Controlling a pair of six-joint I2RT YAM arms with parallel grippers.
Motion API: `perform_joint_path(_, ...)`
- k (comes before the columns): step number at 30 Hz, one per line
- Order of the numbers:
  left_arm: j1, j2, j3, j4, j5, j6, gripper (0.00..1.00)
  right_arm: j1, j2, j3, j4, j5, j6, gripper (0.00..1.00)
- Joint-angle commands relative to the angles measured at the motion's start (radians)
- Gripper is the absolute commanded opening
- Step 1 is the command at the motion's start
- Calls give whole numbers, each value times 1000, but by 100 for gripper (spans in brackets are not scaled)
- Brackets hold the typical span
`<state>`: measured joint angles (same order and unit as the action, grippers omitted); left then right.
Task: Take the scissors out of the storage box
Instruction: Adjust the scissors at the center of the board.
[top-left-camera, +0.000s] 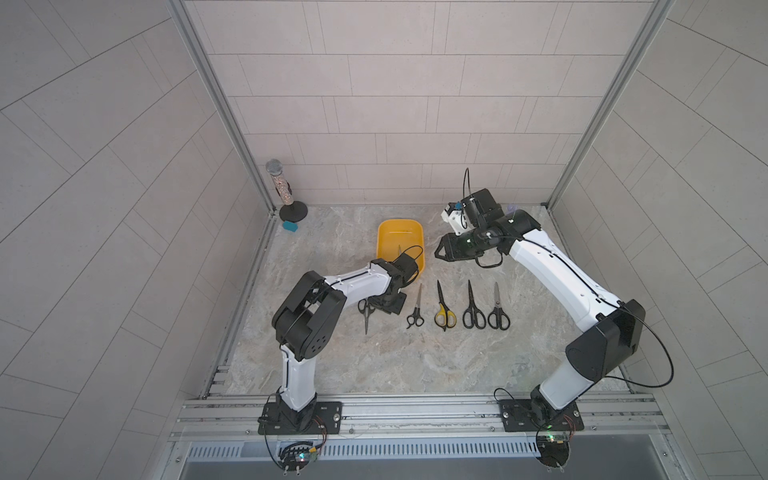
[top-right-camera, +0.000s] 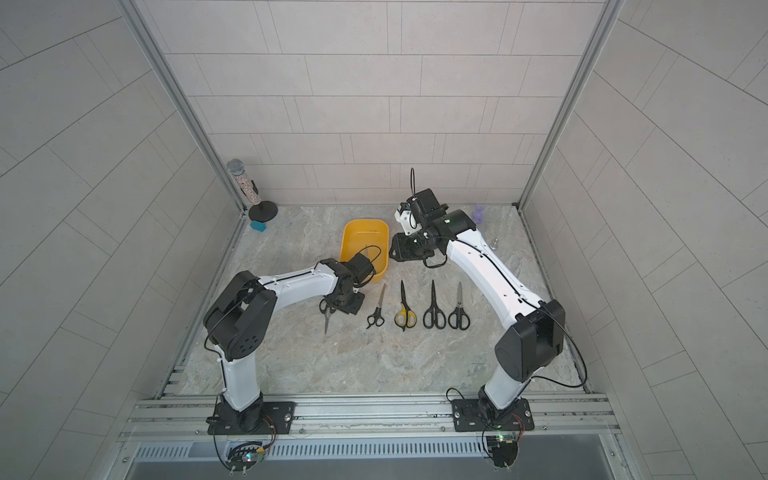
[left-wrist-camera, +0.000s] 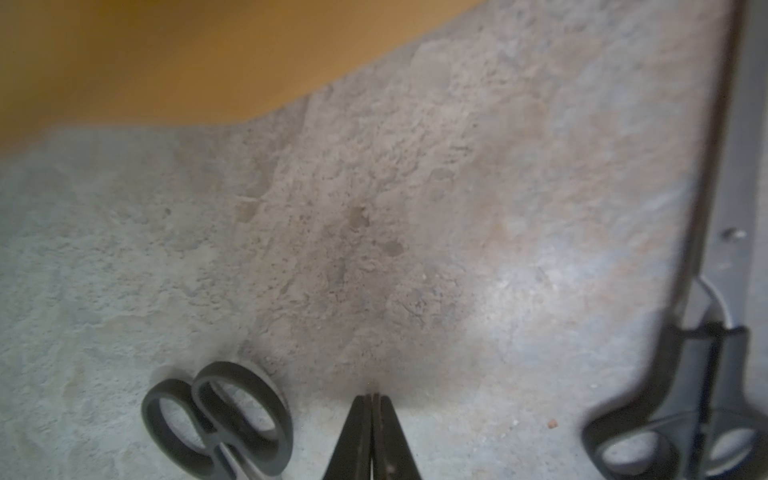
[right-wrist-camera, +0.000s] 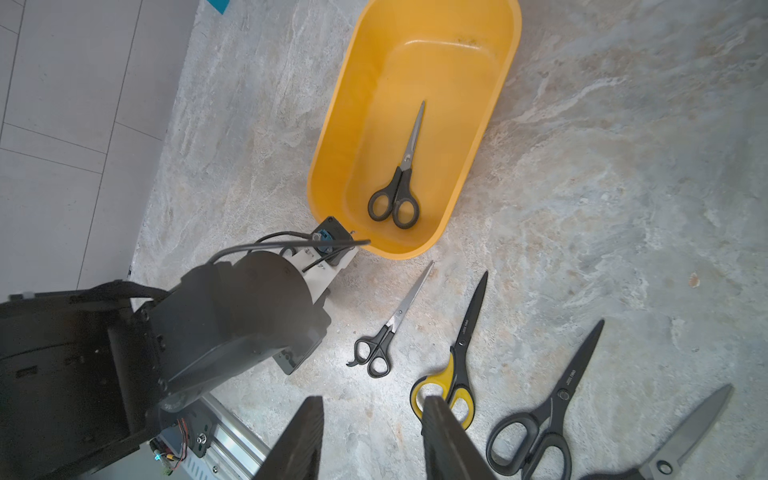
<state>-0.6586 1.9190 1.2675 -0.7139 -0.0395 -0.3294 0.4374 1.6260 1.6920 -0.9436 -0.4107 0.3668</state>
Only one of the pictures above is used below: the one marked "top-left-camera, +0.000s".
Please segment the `silver blade black scissors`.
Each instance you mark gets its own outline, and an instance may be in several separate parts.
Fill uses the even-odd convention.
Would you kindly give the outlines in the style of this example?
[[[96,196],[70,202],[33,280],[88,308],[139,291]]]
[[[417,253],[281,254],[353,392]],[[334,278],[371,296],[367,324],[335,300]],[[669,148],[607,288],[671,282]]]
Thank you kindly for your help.
[[[493,295],[494,307],[487,316],[488,325],[492,329],[506,331],[511,326],[511,320],[502,308],[500,286],[497,282],[494,283]]]

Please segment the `yellow plastic storage box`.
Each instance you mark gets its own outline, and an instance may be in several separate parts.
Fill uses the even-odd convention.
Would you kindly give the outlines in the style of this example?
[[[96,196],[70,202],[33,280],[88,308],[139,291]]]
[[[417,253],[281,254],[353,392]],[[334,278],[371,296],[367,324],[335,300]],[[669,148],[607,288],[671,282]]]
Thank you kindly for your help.
[[[389,219],[378,227],[376,257],[394,261],[400,254],[407,253],[417,265],[416,279],[425,268],[424,230],[412,219]]]

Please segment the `all black scissors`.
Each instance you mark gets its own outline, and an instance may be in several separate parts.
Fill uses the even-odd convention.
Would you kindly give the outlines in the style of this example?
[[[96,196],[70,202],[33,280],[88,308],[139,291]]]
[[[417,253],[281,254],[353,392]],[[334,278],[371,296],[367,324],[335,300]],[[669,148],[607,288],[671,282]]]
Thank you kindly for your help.
[[[467,290],[468,306],[462,315],[462,324],[466,329],[485,329],[487,319],[475,302],[474,291],[470,281],[467,282]]]

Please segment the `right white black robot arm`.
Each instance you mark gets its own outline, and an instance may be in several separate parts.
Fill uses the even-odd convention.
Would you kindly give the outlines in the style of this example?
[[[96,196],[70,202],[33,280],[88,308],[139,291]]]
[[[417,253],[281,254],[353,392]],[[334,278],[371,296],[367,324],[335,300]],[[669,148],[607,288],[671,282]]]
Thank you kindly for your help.
[[[505,212],[487,189],[448,205],[441,218],[452,229],[435,251],[446,262],[478,261],[497,251],[526,267],[562,304],[581,334],[556,371],[530,394],[530,414],[548,425],[638,349],[645,310],[624,302],[591,279],[527,211]]]

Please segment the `small black scissors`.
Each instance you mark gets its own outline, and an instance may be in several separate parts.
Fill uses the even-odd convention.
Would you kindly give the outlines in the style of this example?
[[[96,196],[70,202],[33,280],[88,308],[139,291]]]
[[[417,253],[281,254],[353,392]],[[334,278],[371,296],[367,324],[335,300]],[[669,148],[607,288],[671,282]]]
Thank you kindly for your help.
[[[423,290],[423,286],[420,285],[419,290],[417,292],[416,302],[415,302],[413,311],[410,315],[406,317],[407,329],[410,329],[412,327],[420,328],[424,325],[425,320],[421,315],[422,290]]]

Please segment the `yellow black handled scissors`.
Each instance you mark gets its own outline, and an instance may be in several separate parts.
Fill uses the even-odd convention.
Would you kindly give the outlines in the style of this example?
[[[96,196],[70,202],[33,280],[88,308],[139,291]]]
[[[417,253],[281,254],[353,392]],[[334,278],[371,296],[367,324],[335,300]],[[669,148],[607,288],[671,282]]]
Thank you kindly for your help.
[[[443,331],[454,328],[457,325],[455,313],[447,306],[440,281],[437,281],[438,312],[434,316],[435,324]]]

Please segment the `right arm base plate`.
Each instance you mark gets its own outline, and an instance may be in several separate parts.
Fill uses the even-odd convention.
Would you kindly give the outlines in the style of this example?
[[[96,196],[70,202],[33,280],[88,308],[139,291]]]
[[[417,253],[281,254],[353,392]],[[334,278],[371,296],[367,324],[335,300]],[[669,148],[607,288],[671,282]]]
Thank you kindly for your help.
[[[575,401],[563,409],[553,409],[530,399],[498,401],[505,432],[578,432],[585,429]]]

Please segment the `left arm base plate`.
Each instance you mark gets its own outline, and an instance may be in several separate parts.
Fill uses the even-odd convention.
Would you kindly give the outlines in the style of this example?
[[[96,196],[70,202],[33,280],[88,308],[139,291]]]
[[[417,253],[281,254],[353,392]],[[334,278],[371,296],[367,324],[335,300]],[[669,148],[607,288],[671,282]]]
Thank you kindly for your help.
[[[342,418],[341,402],[312,401],[300,411],[281,399],[268,402],[258,418],[260,435],[338,434]]]

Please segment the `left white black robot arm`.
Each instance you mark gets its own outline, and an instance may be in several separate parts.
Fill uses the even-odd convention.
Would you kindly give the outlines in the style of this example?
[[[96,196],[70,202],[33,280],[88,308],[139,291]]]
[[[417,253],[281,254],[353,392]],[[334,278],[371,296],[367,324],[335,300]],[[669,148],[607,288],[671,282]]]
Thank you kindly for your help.
[[[278,403],[290,413],[310,412],[317,398],[316,357],[330,341],[343,311],[359,307],[366,317],[376,310],[398,314],[407,298],[403,289],[419,273],[417,260],[407,253],[393,261],[374,259],[336,276],[305,273],[272,319],[283,355]]]

